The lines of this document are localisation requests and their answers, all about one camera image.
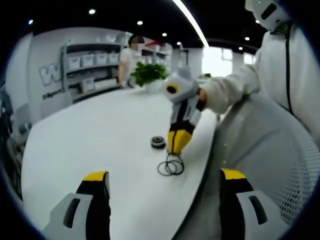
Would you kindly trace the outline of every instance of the person in white suit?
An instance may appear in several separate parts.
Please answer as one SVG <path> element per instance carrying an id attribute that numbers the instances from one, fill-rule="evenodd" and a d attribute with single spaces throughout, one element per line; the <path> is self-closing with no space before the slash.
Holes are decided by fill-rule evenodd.
<path id="1" fill-rule="evenodd" d="M 320 68 L 308 40 L 275 0 L 245 5 L 268 30 L 256 62 L 201 85 L 200 98 L 223 114 L 243 95 L 261 92 L 295 116 L 320 149 Z"/>

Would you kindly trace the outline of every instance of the white wall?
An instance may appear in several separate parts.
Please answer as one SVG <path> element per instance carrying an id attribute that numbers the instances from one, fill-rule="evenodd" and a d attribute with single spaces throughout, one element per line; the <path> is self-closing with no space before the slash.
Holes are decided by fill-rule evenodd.
<path id="1" fill-rule="evenodd" d="M 202 73 L 202 59 L 203 59 L 203 49 L 202 48 L 185 48 L 189 50 L 188 53 L 188 65 L 191 70 L 193 77 L 198 77 Z M 178 67 L 180 60 L 180 50 L 174 49 L 171 56 L 171 71 L 174 71 Z M 186 54 L 181 54 L 181 60 L 186 64 Z"/>
<path id="2" fill-rule="evenodd" d="M 107 34 L 118 33 L 120 31 L 110 29 L 76 27 L 49 31 L 33 37 L 27 61 L 29 104 L 33 123 L 42 119 L 40 109 L 43 94 L 52 93 L 62 88 L 59 71 L 56 72 L 55 79 L 51 79 L 49 84 L 45 84 L 39 73 L 40 68 L 57 64 L 60 59 L 61 47 L 70 40 L 72 40 L 72 44 L 91 44 L 103 40 Z"/>
<path id="3" fill-rule="evenodd" d="M 237 71 L 244 64 L 244 55 L 241 53 L 232 53 L 232 72 Z"/>
<path id="4" fill-rule="evenodd" d="M 32 39 L 30 33 L 17 43 L 6 68 L 5 90 L 10 96 L 13 111 L 29 101 L 27 61 Z"/>

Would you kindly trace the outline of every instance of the black tape roll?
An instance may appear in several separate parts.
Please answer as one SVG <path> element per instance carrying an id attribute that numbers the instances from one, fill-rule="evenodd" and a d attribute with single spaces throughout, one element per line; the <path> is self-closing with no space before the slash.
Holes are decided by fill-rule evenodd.
<path id="1" fill-rule="evenodd" d="M 154 149 L 164 149 L 166 147 L 166 141 L 162 136 L 154 136 L 151 139 L 151 147 Z"/>

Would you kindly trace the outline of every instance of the sleeve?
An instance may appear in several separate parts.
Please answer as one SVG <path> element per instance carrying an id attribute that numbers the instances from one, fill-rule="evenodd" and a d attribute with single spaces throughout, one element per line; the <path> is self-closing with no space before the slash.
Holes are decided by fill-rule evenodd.
<path id="1" fill-rule="evenodd" d="M 261 48 L 255 54 L 254 64 L 245 64 L 235 73 L 226 77 L 214 77 L 210 82 L 200 85 L 207 95 L 206 108 L 217 114 L 224 114 L 231 105 L 241 100 L 243 95 L 259 91 L 258 72 L 265 37 L 266 35 Z"/>
<path id="2" fill-rule="evenodd" d="M 128 61 L 128 58 L 128 51 L 125 48 L 120 52 L 120 62 L 126 63 Z"/>

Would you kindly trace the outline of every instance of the robot wrist camera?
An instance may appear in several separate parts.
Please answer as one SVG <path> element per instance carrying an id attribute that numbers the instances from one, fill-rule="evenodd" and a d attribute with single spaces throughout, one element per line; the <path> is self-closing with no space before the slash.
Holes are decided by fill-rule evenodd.
<path id="1" fill-rule="evenodd" d="M 206 103 L 200 100 L 199 84 L 187 68 L 178 68 L 162 84 L 162 93 L 173 103 L 168 132 L 168 151 L 180 154 L 192 138 Z"/>

